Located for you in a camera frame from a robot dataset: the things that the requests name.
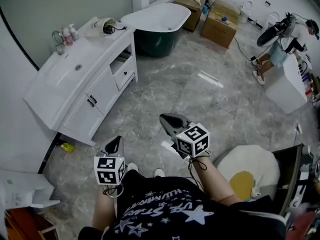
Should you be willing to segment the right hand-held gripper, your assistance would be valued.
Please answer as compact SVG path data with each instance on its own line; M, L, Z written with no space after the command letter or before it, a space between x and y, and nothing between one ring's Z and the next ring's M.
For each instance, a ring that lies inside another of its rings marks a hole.
M159 121L166 134L173 137L173 148L182 159L195 159L197 157L209 157L210 133L200 123L191 124L186 116L177 113L162 113Z

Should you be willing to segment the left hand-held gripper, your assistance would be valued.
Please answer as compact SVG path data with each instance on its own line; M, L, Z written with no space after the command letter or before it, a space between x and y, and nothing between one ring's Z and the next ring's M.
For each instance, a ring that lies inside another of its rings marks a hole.
M123 157L125 154L124 138L120 135L110 138L105 144L105 152L100 151L94 157L93 169L97 184L119 186L126 174L125 158Z

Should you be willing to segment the black hair dryer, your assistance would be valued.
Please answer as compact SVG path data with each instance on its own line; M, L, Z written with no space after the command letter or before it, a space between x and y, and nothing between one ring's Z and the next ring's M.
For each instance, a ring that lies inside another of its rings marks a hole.
M124 26L122 28L117 28L111 24L105 23L102 27L102 34L104 36L109 36L109 35L113 34L115 31L122 31L122 30L126 30L126 29L127 29L126 26Z

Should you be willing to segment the white canvas bag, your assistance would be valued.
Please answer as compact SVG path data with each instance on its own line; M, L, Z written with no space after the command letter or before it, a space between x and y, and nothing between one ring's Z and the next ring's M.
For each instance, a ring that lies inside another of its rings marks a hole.
M107 23L110 24L118 29L121 29L125 26L120 26L120 23L118 21L116 21L114 18L105 18L105 19L99 19L94 21L90 27L87 29L87 31L85 32L85 37L87 38L95 38L95 37L104 37L107 35L103 35L102 33L102 28L103 25Z

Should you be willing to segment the person's left forearm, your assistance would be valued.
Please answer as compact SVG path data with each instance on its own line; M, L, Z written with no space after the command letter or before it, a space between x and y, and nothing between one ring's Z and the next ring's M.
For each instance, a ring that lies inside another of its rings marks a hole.
M116 221L116 210L114 200L104 194L104 188L99 185L95 200L92 227L104 231L111 227Z

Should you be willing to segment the person's right forearm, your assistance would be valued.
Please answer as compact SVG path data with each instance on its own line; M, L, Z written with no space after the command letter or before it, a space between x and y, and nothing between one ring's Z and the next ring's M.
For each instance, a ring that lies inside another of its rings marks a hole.
M241 203L226 178L217 170L207 156L196 157L192 165L209 198L225 206Z

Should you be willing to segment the black trousers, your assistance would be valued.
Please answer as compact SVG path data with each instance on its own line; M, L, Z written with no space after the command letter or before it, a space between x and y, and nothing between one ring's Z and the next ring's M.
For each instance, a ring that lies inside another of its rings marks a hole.
M155 178L147 178L141 175L139 172L136 170L132 169L129 170L123 180L122 184L124 185L125 188L134 188L134 187L139 187L139 186L144 186L144 185L149 185L155 180Z

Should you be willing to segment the yellow plastic bottle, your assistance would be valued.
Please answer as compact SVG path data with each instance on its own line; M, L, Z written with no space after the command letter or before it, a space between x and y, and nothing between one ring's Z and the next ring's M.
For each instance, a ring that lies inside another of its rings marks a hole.
M65 152L68 152L68 153L71 153L75 150L75 147L67 142L64 142L60 145L60 147L65 151Z

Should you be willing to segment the white vanity cabinet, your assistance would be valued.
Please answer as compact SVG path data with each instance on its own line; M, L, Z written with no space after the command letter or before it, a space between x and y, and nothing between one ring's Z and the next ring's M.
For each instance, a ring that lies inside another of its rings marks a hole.
M85 37L93 17L78 29L78 40L53 53L36 74L24 100L48 129L94 146L93 136L124 92L138 80L132 26L108 36Z

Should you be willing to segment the black star print shirt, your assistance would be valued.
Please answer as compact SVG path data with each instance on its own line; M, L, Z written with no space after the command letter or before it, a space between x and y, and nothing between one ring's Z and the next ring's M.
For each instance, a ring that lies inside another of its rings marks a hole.
M155 177L124 187L108 231L86 226L78 240L285 240L282 217L268 213L271 199L230 206L211 200L183 177Z

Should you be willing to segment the white foam box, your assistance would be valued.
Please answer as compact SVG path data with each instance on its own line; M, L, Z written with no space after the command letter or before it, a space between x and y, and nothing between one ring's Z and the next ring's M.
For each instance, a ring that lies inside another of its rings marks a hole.
M54 186L43 174L0 170L0 202L4 209L43 209L59 204L51 199Z

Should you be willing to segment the white and green bathtub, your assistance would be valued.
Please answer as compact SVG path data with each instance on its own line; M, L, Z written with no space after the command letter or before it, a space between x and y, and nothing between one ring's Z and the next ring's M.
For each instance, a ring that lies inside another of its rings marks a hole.
M169 56L176 47L181 28L191 11L175 3L157 4L123 16L120 21L135 28L135 47L154 58Z

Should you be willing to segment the large cardboard box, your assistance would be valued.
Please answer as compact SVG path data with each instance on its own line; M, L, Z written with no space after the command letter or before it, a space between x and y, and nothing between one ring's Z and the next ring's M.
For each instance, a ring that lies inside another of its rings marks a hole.
M237 32L239 17L239 9L216 0L208 11L201 36L228 49Z

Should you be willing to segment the brown wooden crate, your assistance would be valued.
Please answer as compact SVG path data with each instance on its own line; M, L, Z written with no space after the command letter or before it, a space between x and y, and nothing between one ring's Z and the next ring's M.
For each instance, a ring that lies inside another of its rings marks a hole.
M4 222L8 240L59 240L56 225L31 207L6 210Z

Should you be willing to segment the small cardboard box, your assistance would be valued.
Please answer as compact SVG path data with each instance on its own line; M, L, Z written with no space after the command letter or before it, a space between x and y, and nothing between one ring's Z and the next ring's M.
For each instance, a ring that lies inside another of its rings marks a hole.
M194 32L202 14L203 5L205 5L206 1L201 0L201 6L195 2L195 0L175 0L174 4L181 5L190 10L190 16L184 23L183 27L189 31Z

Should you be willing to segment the white counter block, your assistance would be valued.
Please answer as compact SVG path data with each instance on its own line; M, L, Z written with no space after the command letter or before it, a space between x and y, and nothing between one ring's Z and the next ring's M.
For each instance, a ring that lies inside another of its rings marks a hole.
M288 55L281 67L273 67L267 71L264 80L265 94L286 114L307 103L305 85L294 54Z

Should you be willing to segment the chrome faucet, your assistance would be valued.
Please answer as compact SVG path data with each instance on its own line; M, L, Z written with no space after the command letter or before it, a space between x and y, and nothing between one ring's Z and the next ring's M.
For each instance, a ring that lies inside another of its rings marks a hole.
M57 54L60 56L63 55L65 53L66 41L62 33L57 30L54 30L51 34L51 37L53 39Z

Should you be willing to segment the pink floral bottle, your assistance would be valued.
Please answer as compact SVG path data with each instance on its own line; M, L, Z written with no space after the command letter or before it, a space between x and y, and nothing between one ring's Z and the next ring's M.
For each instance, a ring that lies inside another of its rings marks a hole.
M68 27L62 27L62 36L67 46L73 45L74 40Z

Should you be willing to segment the white pump bottle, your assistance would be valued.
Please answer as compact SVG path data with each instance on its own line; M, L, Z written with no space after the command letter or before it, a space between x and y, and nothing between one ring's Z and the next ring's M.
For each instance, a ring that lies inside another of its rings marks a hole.
M79 34L78 34L78 32L76 31L76 29L74 28L74 24L73 24L73 23L72 23L72 24L69 24L69 25L68 25L68 28L69 28L69 32L70 32L70 35L71 35L72 39L73 39L74 41L78 40Z

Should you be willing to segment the black panel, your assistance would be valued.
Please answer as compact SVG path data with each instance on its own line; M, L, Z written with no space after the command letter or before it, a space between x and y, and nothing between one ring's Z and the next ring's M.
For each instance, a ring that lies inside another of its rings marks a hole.
M278 162L280 177L275 197L272 201L274 211L284 216L292 200L302 157L304 144L299 144L282 150L273 151Z

